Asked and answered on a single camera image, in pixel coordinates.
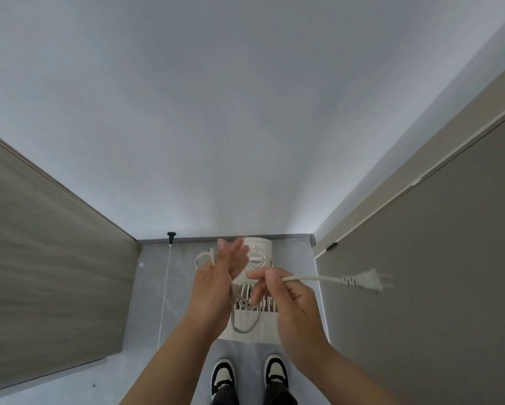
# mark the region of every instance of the forearm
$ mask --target forearm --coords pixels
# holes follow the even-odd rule
[[[190,404],[211,340],[185,317],[129,390],[121,405]]]
[[[395,397],[380,387],[359,367],[331,346],[323,347],[315,364],[304,374],[332,405],[398,405]]]

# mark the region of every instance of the sneaker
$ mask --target sneaker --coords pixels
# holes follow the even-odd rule
[[[235,369],[230,360],[223,358],[218,360],[213,367],[211,374],[211,399],[213,399],[218,390],[226,385],[235,389]]]
[[[288,373],[286,372],[284,361],[276,354],[271,354],[267,357],[264,364],[264,382],[266,388],[273,381],[282,382],[288,388]]]

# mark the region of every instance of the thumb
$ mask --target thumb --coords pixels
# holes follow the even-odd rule
[[[295,303],[277,272],[273,269],[269,269],[265,272],[264,278],[269,293],[274,298],[277,306],[279,306],[279,311],[291,309]]]
[[[217,240],[217,261],[215,263],[215,269],[228,272],[230,266],[231,253],[228,243],[223,238]]]

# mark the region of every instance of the floor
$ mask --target floor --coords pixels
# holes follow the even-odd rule
[[[194,259],[209,247],[215,247],[215,244],[182,243],[172,247],[164,295],[168,245],[145,246],[138,260],[123,351],[93,368],[1,397],[0,405],[119,403],[157,349],[163,302],[161,344],[183,317],[192,290]],[[306,237],[274,240],[273,264],[295,274],[316,273],[309,239]],[[315,289],[318,301],[321,301],[318,283],[311,282],[310,286]],[[278,345],[215,341],[192,403],[209,404],[211,369],[217,360],[228,357],[236,368],[241,404],[261,404],[264,390],[262,368],[265,358],[272,353],[285,356],[282,347]],[[290,391],[298,402],[328,403],[315,386],[289,361],[286,362],[289,365]]]

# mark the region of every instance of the pant leg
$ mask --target pant leg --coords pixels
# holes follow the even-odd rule
[[[264,405],[297,405],[297,401],[282,382],[273,381],[265,389]]]
[[[229,385],[220,388],[211,405],[239,405],[239,398],[235,389]]]

